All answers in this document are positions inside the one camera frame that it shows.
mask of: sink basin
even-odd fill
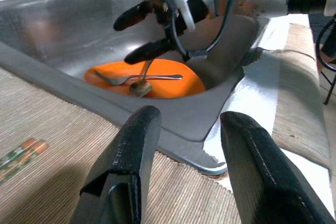
[[[113,23],[142,0],[0,0],[0,66],[43,89],[121,125],[147,104],[160,109],[163,125],[158,149],[201,172],[218,175],[226,165],[203,150],[203,142],[232,88],[242,78],[239,65],[260,33],[259,22],[232,16],[219,45],[208,59],[187,65],[207,91],[178,99],[126,97],[83,80],[89,68],[120,61],[134,49],[164,37],[154,16],[124,31]],[[216,36],[221,18],[197,24],[181,41],[204,48]],[[176,52],[162,58],[182,61]]]

